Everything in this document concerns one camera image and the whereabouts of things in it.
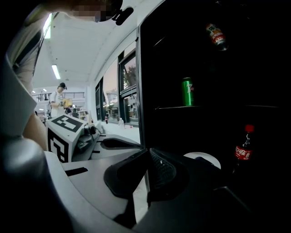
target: green can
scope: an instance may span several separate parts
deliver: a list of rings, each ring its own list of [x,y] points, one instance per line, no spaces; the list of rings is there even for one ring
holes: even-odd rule
[[[191,78],[182,79],[183,106],[194,105],[194,87]]]

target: ceiling light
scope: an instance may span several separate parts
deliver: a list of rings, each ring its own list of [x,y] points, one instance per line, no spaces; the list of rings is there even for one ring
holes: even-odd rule
[[[45,39],[50,38],[50,22],[51,22],[51,14],[49,15],[49,17],[45,21],[45,25],[43,27]]]
[[[53,71],[55,73],[55,77],[57,79],[60,79],[60,74],[59,74],[59,71],[58,71],[58,68],[56,67],[56,65],[52,65],[51,67],[53,68]]]

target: balcony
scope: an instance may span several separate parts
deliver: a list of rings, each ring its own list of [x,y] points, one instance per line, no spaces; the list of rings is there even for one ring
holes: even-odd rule
[[[32,98],[36,102],[49,101],[51,93],[33,95]],[[84,92],[63,92],[63,99],[85,100]]]

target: cola bottle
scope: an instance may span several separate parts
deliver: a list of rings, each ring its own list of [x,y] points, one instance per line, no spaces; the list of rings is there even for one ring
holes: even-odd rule
[[[250,160],[253,153],[253,131],[253,125],[245,126],[245,136],[243,137],[242,142],[240,142],[240,144],[238,144],[235,149],[236,162],[232,173],[237,173],[238,170],[243,169],[243,167]]]

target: soda can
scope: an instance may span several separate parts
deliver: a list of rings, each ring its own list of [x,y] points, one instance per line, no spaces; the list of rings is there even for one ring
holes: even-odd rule
[[[217,47],[219,51],[225,51],[228,48],[226,43],[226,37],[222,31],[214,24],[206,25],[206,32],[210,37],[212,43]]]
[[[194,87],[191,78],[182,79],[182,98],[183,106],[194,105]]]

